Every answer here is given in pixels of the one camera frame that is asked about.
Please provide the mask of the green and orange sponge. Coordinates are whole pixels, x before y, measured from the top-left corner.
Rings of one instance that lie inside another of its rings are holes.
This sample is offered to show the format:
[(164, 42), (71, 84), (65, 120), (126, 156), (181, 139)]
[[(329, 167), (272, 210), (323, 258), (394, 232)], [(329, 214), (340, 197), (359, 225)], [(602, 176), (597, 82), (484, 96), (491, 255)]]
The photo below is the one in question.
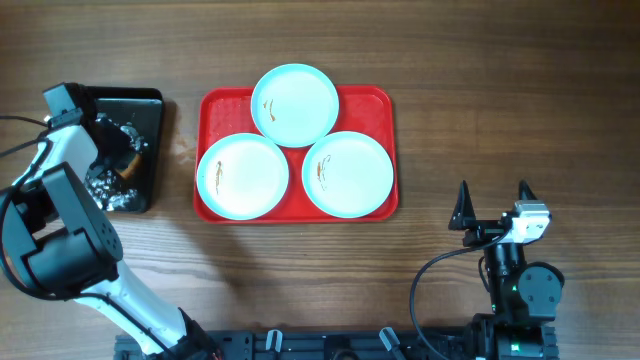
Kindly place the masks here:
[(142, 156), (137, 152), (126, 153), (113, 166), (114, 171), (124, 180), (128, 180), (136, 173), (142, 163)]

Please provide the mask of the light blue plate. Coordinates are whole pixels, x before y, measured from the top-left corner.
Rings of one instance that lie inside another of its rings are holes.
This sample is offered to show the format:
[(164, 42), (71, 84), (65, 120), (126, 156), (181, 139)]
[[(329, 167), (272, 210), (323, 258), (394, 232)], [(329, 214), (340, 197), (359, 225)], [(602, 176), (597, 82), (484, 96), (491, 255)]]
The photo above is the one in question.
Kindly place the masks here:
[(334, 128), (340, 110), (336, 86), (317, 68), (284, 64), (263, 75), (253, 89), (255, 127), (279, 146), (303, 148)]
[(210, 146), (196, 170), (196, 189), (206, 207), (229, 220), (259, 218), (283, 199), (289, 165), (270, 139), (253, 134), (226, 136)]
[(322, 212), (353, 219), (376, 211), (394, 185), (394, 167), (382, 145), (354, 131), (332, 133), (307, 152), (303, 188)]

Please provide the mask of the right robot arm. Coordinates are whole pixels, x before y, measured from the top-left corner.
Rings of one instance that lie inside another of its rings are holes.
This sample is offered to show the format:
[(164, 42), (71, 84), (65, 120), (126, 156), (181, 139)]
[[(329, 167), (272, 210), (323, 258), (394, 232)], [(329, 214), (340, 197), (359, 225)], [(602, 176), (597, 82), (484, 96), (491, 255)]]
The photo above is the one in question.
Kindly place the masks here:
[(476, 218), (463, 182), (448, 228), (463, 230), (467, 250), (482, 249), (493, 310), (476, 314), (464, 330), (470, 359), (552, 360), (559, 357), (555, 329), (548, 324), (565, 284), (563, 274), (544, 262), (527, 262), (524, 248), (543, 238), (552, 216), (526, 181), (519, 199), (498, 220)]

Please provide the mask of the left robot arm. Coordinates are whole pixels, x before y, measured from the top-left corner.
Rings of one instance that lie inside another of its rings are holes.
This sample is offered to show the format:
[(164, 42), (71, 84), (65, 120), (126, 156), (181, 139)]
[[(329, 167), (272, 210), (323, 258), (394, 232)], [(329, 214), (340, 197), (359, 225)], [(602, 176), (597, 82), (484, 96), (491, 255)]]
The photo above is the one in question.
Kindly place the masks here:
[(116, 230), (84, 185), (87, 175), (131, 174), (137, 166), (129, 134), (100, 103), (140, 102), (142, 123), (160, 127), (160, 91), (60, 83), (43, 96), (49, 116), (32, 141), (36, 156), (1, 192), (5, 277), (32, 298), (75, 301), (98, 311), (132, 337), (146, 358), (222, 358), (221, 347), (195, 320), (131, 271)]

